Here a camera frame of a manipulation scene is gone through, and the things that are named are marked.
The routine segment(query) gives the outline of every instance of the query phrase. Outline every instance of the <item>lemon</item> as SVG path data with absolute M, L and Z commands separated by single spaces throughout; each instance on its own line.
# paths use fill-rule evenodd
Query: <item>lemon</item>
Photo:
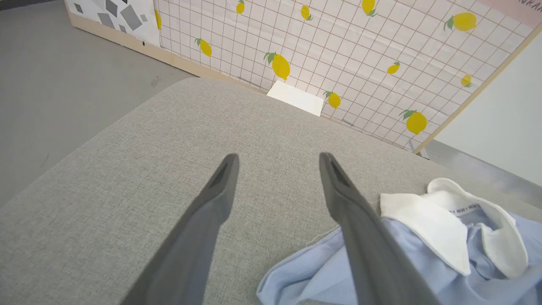
M 281 79 L 286 80 L 288 75 L 290 75 L 290 64 L 284 57 L 282 57 L 282 55 L 267 52 L 263 57 L 263 60 L 267 60 L 267 64 L 273 62 L 273 71 L 275 72 L 276 76 L 280 77 Z
M 154 10 L 154 14 L 156 15 L 156 23 L 158 24 L 158 29 L 162 30 L 162 17 L 160 17 L 160 14 L 157 10 Z
M 397 72 L 397 70 L 399 70 L 399 66 L 401 65 L 401 63 L 396 60 L 393 65 L 391 65 L 389 68 L 388 68 L 388 74 L 394 74 L 395 72 Z
M 331 107 L 337 109 L 337 107 L 339 107 L 340 105 L 340 97 L 334 93 L 334 92 L 331 92 L 331 91 L 326 91 L 324 92 L 324 95 L 326 96 L 327 98 L 327 102 L 330 104 Z
M 399 116 L 403 116 L 403 120 L 408 118 L 406 129 L 413 134 L 419 134 L 427 126 L 427 119 L 425 116 L 416 110 L 404 110 Z
M 363 0 L 362 9 L 369 17 L 378 15 L 378 13 L 375 12 L 375 0 Z
M 308 20 L 308 21 L 312 20 L 312 15 L 308 11 L 308 6 L 303 5 L 303 7 L 301 7 L 301 17 L 303 17 L 303 19 Z
M 461 85 L 463 85 L 463 87 L 471 87 L 473 84 L 470 82 L 470 75 L 469 74 L 465 74 L 465 76 L 463 76 L 463 78 L 461 79 Z
M 212 53 L 211 46 L 205 40 L 201 38 L 196 38 L 195 41 L 198 44 L 198 46 L 201 48 L 203 54 L 211 57 L 211 53 Z
M 460 31 L 472 30 L 476 27 L 476 16 L 471 12 L 462 12 L 455 16 L 452 16 L 444 23 L 444 30 L 446 26 L 451 30 L 452 26 Z
M 239 4 L 237 5 L 237 13 L 238 14 L 242 14 L 244 12 L 244 1 L 243 0 L 239 0 Z

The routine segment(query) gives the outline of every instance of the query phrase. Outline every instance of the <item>grid pattern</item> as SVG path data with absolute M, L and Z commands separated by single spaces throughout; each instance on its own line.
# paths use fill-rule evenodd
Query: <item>grid pattern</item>
M 251 0 L 244 12 L 226 0 L 159 0 L 162 48 L 214 71 L 269 90 L 278 78 L 263 58 L 281 54 L 290 64 L 286 83 L 323 97 L 322 116 L 412 151 L 499 67 L 532 28 L 474 0 L 380 0 L 367 16 L 360 0 Z M 305 20 L 301 7 L 310 9 Z M 477 27 L 443 29 L 461 12 Z M 206 40 L 205 56 L 196 38 Z M 396 60 L 399 70 L 387 74 Z M 461 79 L 472 76 L 471 87 Z M 418 135 L 399 114 L 421 112 L 428 120 Z

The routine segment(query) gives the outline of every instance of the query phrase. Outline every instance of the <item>gray upholstered cushion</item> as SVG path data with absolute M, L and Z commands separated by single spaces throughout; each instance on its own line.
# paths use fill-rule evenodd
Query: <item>gray upholstered cushion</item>
M 258 303 L 264 273 L 335 225 L 320 183 L 321 151 L 336 156 L 369 201 L 421 194 L 431 179 L 448 177 L 542 220 L 534 207 L 345 126 L 230 83 L 188 79 L 0 209 L 0 303 L 117 304 L 230 152 L 239 154 L 241 171 L 205 303 Z

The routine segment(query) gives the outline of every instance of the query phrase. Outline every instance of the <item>shirt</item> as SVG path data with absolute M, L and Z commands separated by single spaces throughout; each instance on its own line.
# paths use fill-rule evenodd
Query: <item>shirt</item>
M 542 224 L 443 178 L 424 195 L 382 194 L 380 206 L 384 226 L 442 304 L 542 303 Z M 341 230 L 271 268 L 256 294 L 264 305 L 357 304 Z

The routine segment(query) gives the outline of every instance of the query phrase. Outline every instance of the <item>wooden edge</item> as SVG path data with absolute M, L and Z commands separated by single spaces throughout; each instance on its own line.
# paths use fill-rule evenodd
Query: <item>wooden edge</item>
M 414 154 L 417 154 L 418 152 L 420 152 L 423 148 L 425 148 L 425 146 L 427 146 L 427 144 L 429 144 L 429 142 L 431 142 L 443 129 L 444 127 L 446 127 L 455 117 L 457 117 L 457 115 L 463 111 L 463 109 L 465 109 L 465 107 L 467 107 L 477 96 L 478 94 L 480 94 L 480 92 L 482 92 L 497 76 L 499 76 L 499 74 L 502 72 L 502 70 L 504 70 L 509 63 L 512 62 L 512 60 L 514 60 L 516 58 L 516 56 L 518 56 L 519 53 L 521 53 L 521 51 L 523 51 L 525 49 L 525 47 L 527 47 L 529 45 L 529 43 L 531 43 L 531 41 L 533 41 L 533 39 L 542 31 L 542 23 L 539 24 L 537 26 L 536 29 L 534 29 L 530 34 L 529 36 L 527 36 L 527 38 L 525 38 L 523 40 L 523 42 L 514 50 L 514 52 L 512 52 L 512 54 L 510 54 L 510 56 L 502 63 L 502 65 L 500 65 L 488 78 L 486 81 L 484 81 L 482 83 L 482 85 L 480 87 L 478 87 L 478 89 L 476 89 L 476 91 L 474 91 L 473 94 L 470 95 L 470 97 L 463 103 L 459 106 L 459 108 L 457 108 L 457 110 L 451 114 L 450 117 L 448 117 L 448 119 L 446 119 L 444 121 L 444 123 L 442 123 L 438 128 L 437 130 L 435 130 L 435 132 L 433 132 L 425 141 L 423 141 L 422 144 L 420 144 L 420 146 L 418 146 L 418 148 L 416 148 L 414 150 Z
M 226 76 L 224 74 L 221 74 L 217 71 L 211 70 L 210 68 L 206 68 L 204 66 L 201 66 L 195 62 L 192 62 L 190 60 L 186 60 L 181 58 L 180 56 L 177 56 L 173 53 L 169 53 L 166 50 L 163 50 L 161 48 L 158 48 L 156 46 L 153 46 L 149 43 L 146 43 L 143 45 L 143 42 L 141 40 L 138 40 L 137 38 L 127 34 L 123 33 L 119 30 L 112 29 L 110 27 L 107 27 L 103 24 L 100 24 L 98 22 L 94 22 L 90 19 L 86 19 L 84 17 L 81 17 L 76 14 L 72 14 L 69 11 L 68 4 L 66 1 L 64 2 L 66 4 L 66 9 L 68 10 L 68 17 L 70 19 L 70 22 L 72 25 L 76 28 L 82 29 L 84 31 L 87 31 L 91 34 L 94 34 L 96 36 L 99 36 L 101 38 L 105 38 L 109 41 L 112 41 L 114 43 L 117 43 L 121 46 L 127 47 L 129 49 L 132 49 L 136 52 L 139 52 L 141 54 L 147 55 L 149 57 L 152 57 L 154 59 L 157 59 L 161 62 L 164 62 L 170 66 L 173 66 L 175 68 L 184 70 L 190 74 L 193 74 L 195 76 L 201 77 L 201 78 L 210 78 L 210 79 L 218 79 L 218 80 L 225 80 L 228 82 L 231 82 L 233 84 L 243 86 L 245 88 L 252 89 L 256 92 L 260 92 L 263 94 L 266 94 L 265 91 L 261 89 L 254 88 L 248 84 L 245 84 L 239 80 L 235 80 L 229 76 Z

